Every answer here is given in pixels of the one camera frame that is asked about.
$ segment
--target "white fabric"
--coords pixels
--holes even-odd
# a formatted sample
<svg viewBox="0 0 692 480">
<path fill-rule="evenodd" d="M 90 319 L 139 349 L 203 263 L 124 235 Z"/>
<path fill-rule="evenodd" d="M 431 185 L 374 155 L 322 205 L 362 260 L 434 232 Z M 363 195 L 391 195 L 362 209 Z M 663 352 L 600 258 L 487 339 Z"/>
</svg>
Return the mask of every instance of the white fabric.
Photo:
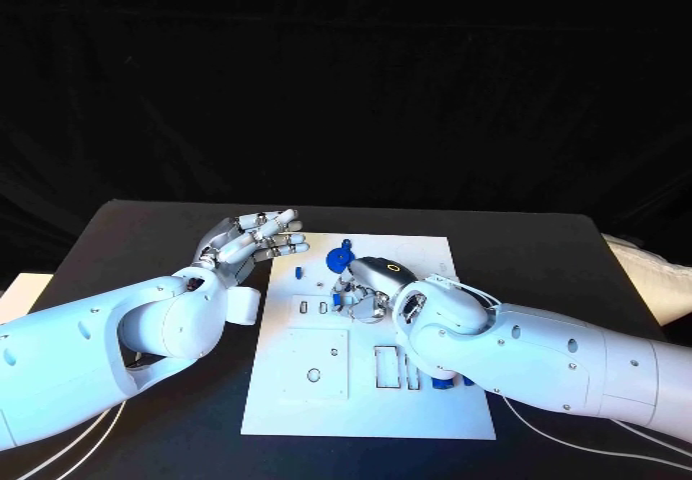
<svg viewBox="0 0 692 480">
<path fill-rule="evenodd" d="M 604 238 L 649 310 L 666 325 L 692 312 L 692 268 L 669 263 L 610 235 Z"/>
</svg>

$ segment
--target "black tabletop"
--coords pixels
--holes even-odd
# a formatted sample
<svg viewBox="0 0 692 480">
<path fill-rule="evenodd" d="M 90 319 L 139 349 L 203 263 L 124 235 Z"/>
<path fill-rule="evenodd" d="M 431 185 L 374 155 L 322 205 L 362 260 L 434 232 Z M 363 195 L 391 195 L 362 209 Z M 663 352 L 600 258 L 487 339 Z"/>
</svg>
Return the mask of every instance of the black tabletop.
<svg viewBox="0 0 692 480">
<path fill-rule="evenodd" d="M 35 310 L 169 275 L 227 216 L 280 206 L 113 201 L 98 211 Z M 591 220 L 578 215 L 300 207 L 306 231 L 449 237 L 461 282 L 503 301 L 571 315 L 652 339 L 662 333 Z M 245 284 L 267 291 L 270 262 Z M 581 452 L 541 437 L 487 395 L 496 441 L 241 436 L 260 328 L 227 324 L 212 353 L 131 399 L 110 437 L 74 478 L 630 478 L 685 472 Z M 681 458 L 604 419 L 519 413 L 549 434 L 591 448 Z M 450 412 L 464 415 L 464 411 Z M 16 478 L 85 425 L 0 453 Z M 42 474 L 59 475 L 100 435 Z"/>
</svg>

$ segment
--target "robotic arm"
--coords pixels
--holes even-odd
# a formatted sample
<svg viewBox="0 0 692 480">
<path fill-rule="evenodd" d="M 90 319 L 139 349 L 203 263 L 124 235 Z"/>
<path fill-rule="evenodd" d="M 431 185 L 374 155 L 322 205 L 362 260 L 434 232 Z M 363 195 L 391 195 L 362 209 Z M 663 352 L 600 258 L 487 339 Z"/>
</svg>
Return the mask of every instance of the robotic arm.
<svg viewBox="0 0 692 480">
<path fill-rule="evenodd" d="M 350 263 L 335 292 L 355 296 L 340 313 L 366 323 L 391 310 L 397 343 L 431 377 L 461 373 L 538 408 L 622 420 L 692 442 L 691 349 L 500 303 L 440 275 L 420 281 L 382 258 Z"/>
<path fill-rule="evenodd" d="M 65 431 L 203 357 L 225 322 L 255 323 L 255 262 L 304 252 L 297 212 L 225 219 L 190 267 L 0 325 L 0 450 Z M 120 344 L 162 356 L 127 368 Z"/>
</svg>

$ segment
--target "black backdrop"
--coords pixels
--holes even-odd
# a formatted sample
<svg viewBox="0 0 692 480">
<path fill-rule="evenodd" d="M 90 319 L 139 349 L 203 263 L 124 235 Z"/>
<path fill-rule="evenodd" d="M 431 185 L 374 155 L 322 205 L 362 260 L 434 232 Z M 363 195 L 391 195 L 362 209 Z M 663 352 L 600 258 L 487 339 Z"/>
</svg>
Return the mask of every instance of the black backdrop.
<svg viewBox="0 0 692 480">
<path fill-rule="evenodd" d="M 692 262 L 672 22 L 198 3 L 0 8 L 4 274 L 113 198 L 580 212 Z"/>
</svg>

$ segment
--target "small blue part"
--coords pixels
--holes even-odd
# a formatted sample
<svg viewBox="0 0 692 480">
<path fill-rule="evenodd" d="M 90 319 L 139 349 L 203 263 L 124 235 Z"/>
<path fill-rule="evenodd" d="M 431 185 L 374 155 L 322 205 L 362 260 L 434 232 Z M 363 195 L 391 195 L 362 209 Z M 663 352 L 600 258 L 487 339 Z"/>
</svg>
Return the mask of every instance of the small blue part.
<svg viewBox="0 0 692 480">
<path fill-rule="evenodd" d="M 350 251 L 350 240 L 342 242 L 342 246 L 327 253 L 327 267 L 335 273 L 343 273 L 350 262 L 356 259 Z"/>
<path fill-rule="evenodd" d="M 440 380 L 438 378 L 433 379 L 433 388 L 437 388 L 438 390 L 447 390 L 451 387 L 454 387 L 453 378 L 450 378 L 449 380 Z"/>
</svg>

